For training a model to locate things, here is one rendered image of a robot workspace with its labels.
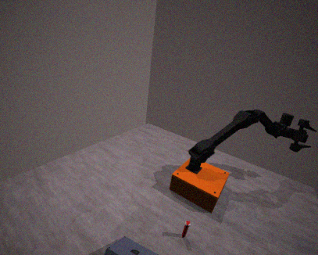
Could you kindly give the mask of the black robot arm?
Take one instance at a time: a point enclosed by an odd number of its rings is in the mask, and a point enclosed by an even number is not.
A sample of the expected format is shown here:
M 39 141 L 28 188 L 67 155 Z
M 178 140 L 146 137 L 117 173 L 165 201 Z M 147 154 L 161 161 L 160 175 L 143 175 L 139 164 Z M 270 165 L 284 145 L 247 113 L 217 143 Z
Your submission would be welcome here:
M 289 134 L 289 128 L 294 116 L 290 114 L 282 114 L 280 123 L 271 122 L 267 115 L 262 110 L 246 110 L 240 111 L 234 116 L 232 122 L 230 122 L 225 128 L 217 132 L 213 137 L 206 140 L 201 140 L 193 148 L 189 150 L 191 155 L 190 163 L 186 166 L 186 169 L 197 174 L 202 168 L 201 163 L 206 162 L 215 152 L 215 147 L 225 140 L 227 140 L 232 134 L 239 129 L 247 128 L 250 125 L 261 122 L 265 127 L 266 133 L 271 134 L 274 138 L 278 136 L 287 137 Z M 293 131 L 294 136 L 291 137 L 296 142 L 306 143 L 308 138 L 305 130 L 299 129 L 299 131 Z

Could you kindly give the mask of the grey sloped panel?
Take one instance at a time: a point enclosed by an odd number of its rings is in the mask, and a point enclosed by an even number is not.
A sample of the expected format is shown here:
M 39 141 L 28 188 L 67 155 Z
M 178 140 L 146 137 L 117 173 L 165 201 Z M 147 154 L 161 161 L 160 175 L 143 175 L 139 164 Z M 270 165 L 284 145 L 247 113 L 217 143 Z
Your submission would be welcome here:
M 111 246 L 108 246 L 105 255 L 158 255 L 133 240 L 123 236 Z

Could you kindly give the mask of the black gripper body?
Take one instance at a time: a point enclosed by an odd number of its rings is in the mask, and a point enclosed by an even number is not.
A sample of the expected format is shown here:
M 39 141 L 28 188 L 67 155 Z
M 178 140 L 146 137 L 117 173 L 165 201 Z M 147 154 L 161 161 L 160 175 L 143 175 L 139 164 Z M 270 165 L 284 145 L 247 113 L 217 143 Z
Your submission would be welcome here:
M 304 127 L 308 127 L 309 124 L 309 120 L 303 120 L 300 119 L 298 122 L 299 125 L 299 129 L 304 129 Z M 289 128 L 289 134 L 286 138 L 291 138 L 294 136 L 294 133 L 292 133 L 293 131 L 298 131 L 292 128 Z M 292 150 L 293 152 L 298 152 L 300 150 L 300 145 L 298 145 L 298 142 L 294 141 L 294 143 L 291 144 L 291 146 L 289 147 L 290 150 Z

